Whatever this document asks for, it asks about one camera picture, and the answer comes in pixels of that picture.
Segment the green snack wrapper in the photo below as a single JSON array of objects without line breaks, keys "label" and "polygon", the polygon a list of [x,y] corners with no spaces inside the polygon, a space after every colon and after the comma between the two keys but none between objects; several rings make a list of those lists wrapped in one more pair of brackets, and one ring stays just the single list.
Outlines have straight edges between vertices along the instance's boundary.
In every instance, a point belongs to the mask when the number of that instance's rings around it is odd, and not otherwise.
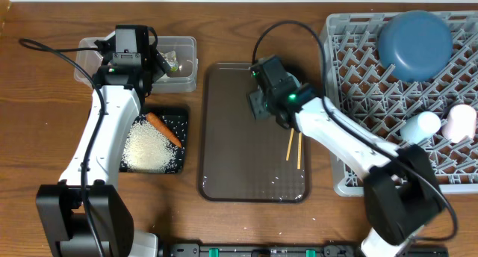
[{"label": "green snack wrapper", "polygon": [[176,72],[179,69],[179,62],[175,51],[161,52],[161,56],[169,64],[171,72]]}]

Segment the orange carrot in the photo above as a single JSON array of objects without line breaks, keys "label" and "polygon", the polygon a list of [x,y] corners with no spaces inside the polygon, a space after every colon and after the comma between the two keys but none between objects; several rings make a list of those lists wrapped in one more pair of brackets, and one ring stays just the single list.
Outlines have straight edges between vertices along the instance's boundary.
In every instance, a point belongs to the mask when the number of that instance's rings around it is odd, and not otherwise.
[{"label": "orange carrot", "polygon": [[146,120],[163,136],[165,136],[171,143],[175,146],[182,148],[181,141],[176,137],[176,135],[167,127],[167,125],[154,113],[148,113],[146,115]]}]

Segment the dark blue plate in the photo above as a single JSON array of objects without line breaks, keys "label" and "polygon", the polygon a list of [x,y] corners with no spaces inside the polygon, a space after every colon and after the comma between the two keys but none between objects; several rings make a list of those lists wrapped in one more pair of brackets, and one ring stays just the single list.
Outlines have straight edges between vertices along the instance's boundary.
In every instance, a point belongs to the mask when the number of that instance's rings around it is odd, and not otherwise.
[{"label": "dark blue plate", "polygon": [[413,10],[388,21],[378,38],[379,60],[404,82],[424,82],[446,67],[453,51],[447,24],[434,13]]}]

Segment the light blue cup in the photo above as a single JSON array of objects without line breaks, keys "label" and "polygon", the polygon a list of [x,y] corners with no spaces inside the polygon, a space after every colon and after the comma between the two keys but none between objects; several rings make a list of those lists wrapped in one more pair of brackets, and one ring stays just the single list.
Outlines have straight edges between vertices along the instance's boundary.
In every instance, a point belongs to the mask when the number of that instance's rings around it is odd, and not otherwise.
[{"label": "light blue cup", "polygon": [[400,136],[407,143],[419,144],[430,139],[440,128],[440,118],[433,112],[424,111],[406,120],[400,129]]}]

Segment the white cup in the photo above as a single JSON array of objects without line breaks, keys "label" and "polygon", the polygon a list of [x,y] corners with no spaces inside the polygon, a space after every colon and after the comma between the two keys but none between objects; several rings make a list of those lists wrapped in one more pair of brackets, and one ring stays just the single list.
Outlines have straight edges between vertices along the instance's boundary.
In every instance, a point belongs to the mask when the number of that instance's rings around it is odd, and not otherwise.
[{"label": "white cup", "polygon": [[476,132],[477,111],[470,105],[460,104],[453,106],[448,115],[447,123],[441,133],[452,143],[463,140],[473,140]]}]

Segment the light blue bowl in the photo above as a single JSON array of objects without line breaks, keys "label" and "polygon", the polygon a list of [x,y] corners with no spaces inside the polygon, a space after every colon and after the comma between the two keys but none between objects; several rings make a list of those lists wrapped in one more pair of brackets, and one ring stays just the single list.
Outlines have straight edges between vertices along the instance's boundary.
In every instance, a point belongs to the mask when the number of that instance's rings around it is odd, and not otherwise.
[{"label": "light blue bowl", "polygon": [[291,74],[290,72],[287,72],[287,75],[288,75],[289,78],[291,78],[293,80],[293,82],[295,83],[295,85],[297,87],[301,86],[299,80],[293,74]]}]

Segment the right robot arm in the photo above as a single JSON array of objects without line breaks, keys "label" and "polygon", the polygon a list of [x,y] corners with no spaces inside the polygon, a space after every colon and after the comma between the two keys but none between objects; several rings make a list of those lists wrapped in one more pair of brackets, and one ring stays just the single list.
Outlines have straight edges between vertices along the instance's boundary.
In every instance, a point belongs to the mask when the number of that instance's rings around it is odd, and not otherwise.
[{"label": "right robot arm", "polygon": [[342,114],[310,84],[301,85],[276,56],[250,67],[258,90],[249,96],[254,117],[273,116],[284,129],[325,146],[362,180],[371,230],[363,256],[399,256],[419,231],[446,207],[428,154],[417,145],[401,149]]}]

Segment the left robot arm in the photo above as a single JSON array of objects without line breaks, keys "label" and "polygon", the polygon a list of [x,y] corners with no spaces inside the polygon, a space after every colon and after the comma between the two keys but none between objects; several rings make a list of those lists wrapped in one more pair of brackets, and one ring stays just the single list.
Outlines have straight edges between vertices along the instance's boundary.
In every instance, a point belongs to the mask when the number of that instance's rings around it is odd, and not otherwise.
[{"label": "left robot arm", "polygon": [[36,207],[54,256],[160,256],[157,235],[136,230],[117,192],[129,130],[152,91],[170,70],[146,25],[117,25],[95,42],[103,60],[93,75],[63,49],[39,49],[64,59],[90,82],[92,105],[78,148],[54,185],[41,185]]}]

